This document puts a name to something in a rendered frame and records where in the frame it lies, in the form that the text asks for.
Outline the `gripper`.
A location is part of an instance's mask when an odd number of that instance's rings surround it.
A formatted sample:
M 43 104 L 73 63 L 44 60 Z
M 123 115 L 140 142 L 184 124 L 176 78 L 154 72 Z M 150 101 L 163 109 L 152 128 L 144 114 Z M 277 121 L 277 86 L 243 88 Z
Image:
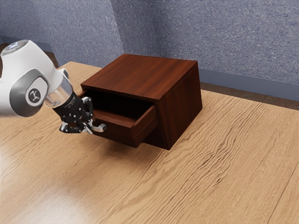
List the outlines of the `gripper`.
M 61 106 L 53 108 L 54 112 L 61 118 L 59 131 L 63 133 L 88 133 L 92 131 L 86 124 L 80 126 L 69 126 L 68 124 L 85 123 L 93 124 L 93 102 L 90 97 L 83 97 L 82 99 L 76 93 L 72 93 L 70 97 Z

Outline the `dark brown wooden drawer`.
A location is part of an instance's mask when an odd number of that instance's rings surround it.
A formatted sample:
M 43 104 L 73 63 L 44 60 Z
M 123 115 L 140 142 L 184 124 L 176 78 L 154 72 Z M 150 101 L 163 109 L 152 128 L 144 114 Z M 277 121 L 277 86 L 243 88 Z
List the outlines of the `dark brown wooden drawer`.
M 94 90 L 86 90 L 80 97 L 92 99 L 93 125 L 107 126 L 101 133 L 94 131 L 97 136 L 138 147 L 158 125 L 152 102 Z

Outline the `dark brown wooden cabinet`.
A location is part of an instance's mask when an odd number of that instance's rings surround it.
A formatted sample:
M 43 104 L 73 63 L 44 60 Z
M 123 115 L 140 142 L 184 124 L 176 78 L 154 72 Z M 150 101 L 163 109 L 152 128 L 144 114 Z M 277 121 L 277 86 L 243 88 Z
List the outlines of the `dark brown wooden cabinet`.
M 152 102 L 158 125 L 144 143 L 171 149 L 202 110 L 196 61 L 124 54 L 86 79 L 94 90 Z

